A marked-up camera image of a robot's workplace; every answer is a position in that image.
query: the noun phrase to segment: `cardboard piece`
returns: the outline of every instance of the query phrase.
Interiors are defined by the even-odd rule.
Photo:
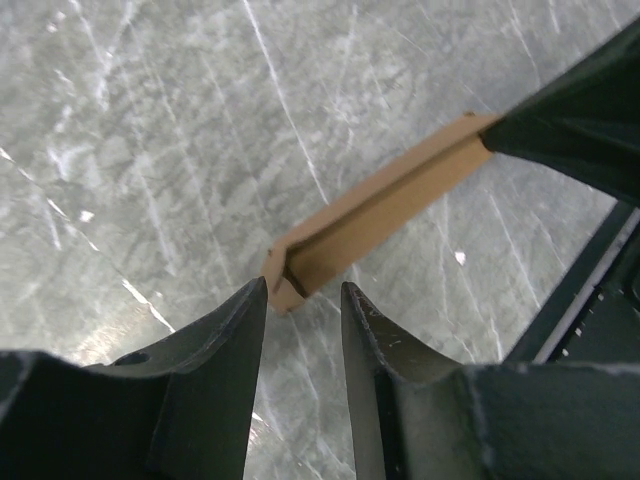
[[[384,242],[491,157],[479,133],[498,115],[460,117],[280,237],[262,266],[278,313]]]

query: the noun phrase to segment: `gray surface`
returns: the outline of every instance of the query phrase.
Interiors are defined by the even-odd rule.
[[[3,2],[0,346],[85,364],[187,325],[325,201],[462,112],[513,106],[638,11]],[[447,355],[496,360],[611,205],[495,157],[345,278]],[[339,284],[269,313],[246,478],[354,478]]]

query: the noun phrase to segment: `brown cardboard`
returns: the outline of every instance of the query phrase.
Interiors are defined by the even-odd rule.
[[[460,117],[276,240],[262,266],[285,313],[491,157],[478,136],[498,115]]]

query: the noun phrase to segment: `speckled surface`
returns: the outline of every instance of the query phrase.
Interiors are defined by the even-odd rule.
[[[8,1],[0,346],[109,361],[214,309],[270,243],[461,113],[504,111],[640,0]],[[496,156],[348,272],[501,358],[613,201]],[[338,279],[269,312],[248,479],[355,477]]]

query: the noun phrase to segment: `brown object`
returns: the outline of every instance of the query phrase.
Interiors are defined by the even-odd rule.
[[[269,303],[302,305],[491,157],[478,136],[500,117],[465,115],[280,237],[262,266]]]

